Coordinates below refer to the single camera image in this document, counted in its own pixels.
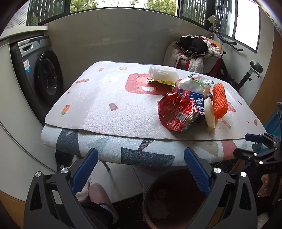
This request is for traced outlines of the person's right hand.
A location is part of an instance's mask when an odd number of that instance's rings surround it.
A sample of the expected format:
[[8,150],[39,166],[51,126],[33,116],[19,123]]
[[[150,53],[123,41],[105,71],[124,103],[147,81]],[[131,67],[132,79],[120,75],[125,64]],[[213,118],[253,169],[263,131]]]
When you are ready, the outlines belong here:
[[266,197],[270,195],[271,192],[271,175],[265,174],[261,177],[262,186],[258,190],[258,197]]

